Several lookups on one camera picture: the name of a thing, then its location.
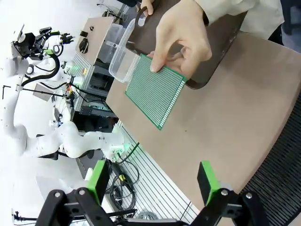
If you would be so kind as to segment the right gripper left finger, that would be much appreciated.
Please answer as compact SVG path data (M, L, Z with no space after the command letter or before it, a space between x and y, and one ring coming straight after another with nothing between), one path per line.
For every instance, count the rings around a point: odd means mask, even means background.
M85 186L68 194L59 189L50 191L41 209L41 226L70 226L78 219L90 226L115 226L101 206L109 177L108 162L98 160Z

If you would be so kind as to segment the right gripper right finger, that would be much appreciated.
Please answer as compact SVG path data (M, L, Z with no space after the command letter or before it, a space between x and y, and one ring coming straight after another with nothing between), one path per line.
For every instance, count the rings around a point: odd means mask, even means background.
M264 206L257 193L237 194L221 187L209 161L201 161L197 175L205 207L190 226L217 226L222 218L234 226L269 226Z

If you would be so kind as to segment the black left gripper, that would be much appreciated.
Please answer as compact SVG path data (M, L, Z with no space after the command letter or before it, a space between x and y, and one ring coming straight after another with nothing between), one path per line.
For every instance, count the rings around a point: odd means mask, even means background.
M22 34L22 56L30 59L43 59L53 55L51 49L43 49L46 39L51 36L59 35L59 31L53 32L52 27L46 27L39 30L39 35L33 33Z

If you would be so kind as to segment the green perforated PCB board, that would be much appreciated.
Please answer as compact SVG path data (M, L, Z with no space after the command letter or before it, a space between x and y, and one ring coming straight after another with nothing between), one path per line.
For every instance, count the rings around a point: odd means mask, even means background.
M151 72L151 61L146 55L139 56L125 95L162 130L187 79L166 66L157 73Z

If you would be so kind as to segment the dark brown serving tray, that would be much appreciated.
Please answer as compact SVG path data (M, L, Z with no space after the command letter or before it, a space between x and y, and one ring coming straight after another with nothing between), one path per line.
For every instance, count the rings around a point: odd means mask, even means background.
M156 45L155 31L160 19L179 1L180 0L154 0L153 15L148 16L144 25L140 26L138 20L146 10L146 8L142 8L135 18L135 27L126 43L126 48L138 55L147 55L153 51ZM200 89L209 82L236 38L245 16L246 12L235 16L226 14L206 27L212 57L200 63L193 76L186 82L186 86L191 89Z

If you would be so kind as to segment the person's right hand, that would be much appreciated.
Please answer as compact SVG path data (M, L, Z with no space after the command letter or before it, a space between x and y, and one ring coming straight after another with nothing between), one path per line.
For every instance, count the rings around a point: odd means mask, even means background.
M138 12L140 9L146 7L146 9L144 10L144 15L145 16L151 16L154 12L154 8L153 8L153 2L154 0L138 0L138 3L136 5L136 11Z

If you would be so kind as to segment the person's left hand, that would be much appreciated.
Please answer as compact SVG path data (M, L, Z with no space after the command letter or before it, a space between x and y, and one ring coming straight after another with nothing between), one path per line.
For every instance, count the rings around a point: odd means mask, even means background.
M150 70L163 66L190 78L212 51L203 20L204 11L195 0L180 0L162 16L156 28L156 47Z

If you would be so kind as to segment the brown board panel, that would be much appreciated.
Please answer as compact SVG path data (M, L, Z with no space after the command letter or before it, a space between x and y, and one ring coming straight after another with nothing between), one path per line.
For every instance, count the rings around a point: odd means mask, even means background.
M94 65L98 57L101 46L105 40L108 30L113 23L114 17L93 17L89 18L82 29L87 32L88 36L88 52L83 54L79 50L79 44L83 40L82 36L79 36L79 41L76 45L76 52L83 57L88 63Z

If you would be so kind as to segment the clear plastic storage box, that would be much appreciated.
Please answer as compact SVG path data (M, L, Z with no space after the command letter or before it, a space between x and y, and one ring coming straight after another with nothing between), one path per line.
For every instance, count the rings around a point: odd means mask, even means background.
M109 66L109 73L122 83L126 83L130 80L135 63L139 58L138 54L126 48L126 44L134 28L135 19L132 19L116 47L116 51Z

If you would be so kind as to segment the black slotted PCB rack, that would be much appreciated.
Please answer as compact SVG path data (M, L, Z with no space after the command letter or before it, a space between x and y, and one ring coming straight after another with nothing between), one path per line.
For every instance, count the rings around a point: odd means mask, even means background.
M289 226L301 213L301 92L272 149L242 191L258 194L268 226Z

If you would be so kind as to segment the person in beige shirt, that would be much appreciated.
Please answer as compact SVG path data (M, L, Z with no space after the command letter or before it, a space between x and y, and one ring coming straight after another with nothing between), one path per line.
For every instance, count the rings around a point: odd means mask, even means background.
M246 14L241 31L271 40L284 22L281 0L255 0Z

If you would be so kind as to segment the aluminium equipment frame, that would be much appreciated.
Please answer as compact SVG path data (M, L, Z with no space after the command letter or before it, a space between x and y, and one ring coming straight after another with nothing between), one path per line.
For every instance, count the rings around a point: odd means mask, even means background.
M106 104L114 78L109 75L107 65L91 65L79 53L72 60L70 75L73 77L72 89L77 100L74 110L86 116L115 118L115 113Z

